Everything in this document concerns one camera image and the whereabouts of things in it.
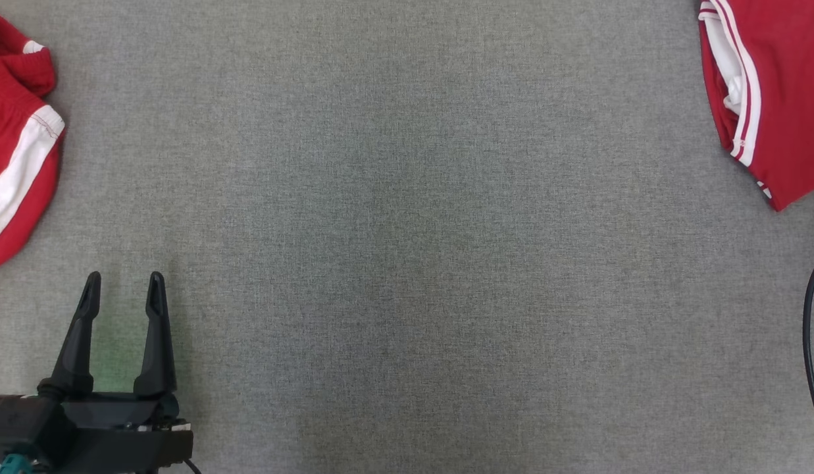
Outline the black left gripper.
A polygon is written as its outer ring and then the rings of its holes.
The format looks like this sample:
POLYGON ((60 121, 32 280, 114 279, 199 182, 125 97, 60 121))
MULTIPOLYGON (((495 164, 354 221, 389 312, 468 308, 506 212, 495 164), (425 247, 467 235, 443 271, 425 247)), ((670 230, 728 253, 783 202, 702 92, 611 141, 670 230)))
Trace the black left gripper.
POLYGON ((146 293, 148 318, 141 374, 133 393, 93 392, 89 363, 93 321, 99 315, 102 277, 88 275, 54 369, 38 396, 69 400, 62 407, 78 429, 66 459, 53 473, 158 473, 193 464, 194 434, 179 416, 166 284, 153 272, 146 293))

